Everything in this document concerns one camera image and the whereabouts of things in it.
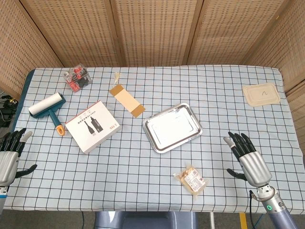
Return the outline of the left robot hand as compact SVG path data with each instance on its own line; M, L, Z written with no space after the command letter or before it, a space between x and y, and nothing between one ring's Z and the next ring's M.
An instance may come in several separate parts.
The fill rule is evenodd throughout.
M0 187L9 187L17 178L32 173L37 165L17 171L18 164L27 140L32 136L32 131L26 128L20 131L7 132L0 138Z

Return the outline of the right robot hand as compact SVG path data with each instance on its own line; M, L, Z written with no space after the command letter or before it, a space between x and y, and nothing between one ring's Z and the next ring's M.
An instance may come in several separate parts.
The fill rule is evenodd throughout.
M239 162L243 173L237 173L230 168L227 172L234 178L247 181L253 187L268 185L272 178L271 172L250 138L243 133L229 132L228 134L229 137L224 137L224 141Z

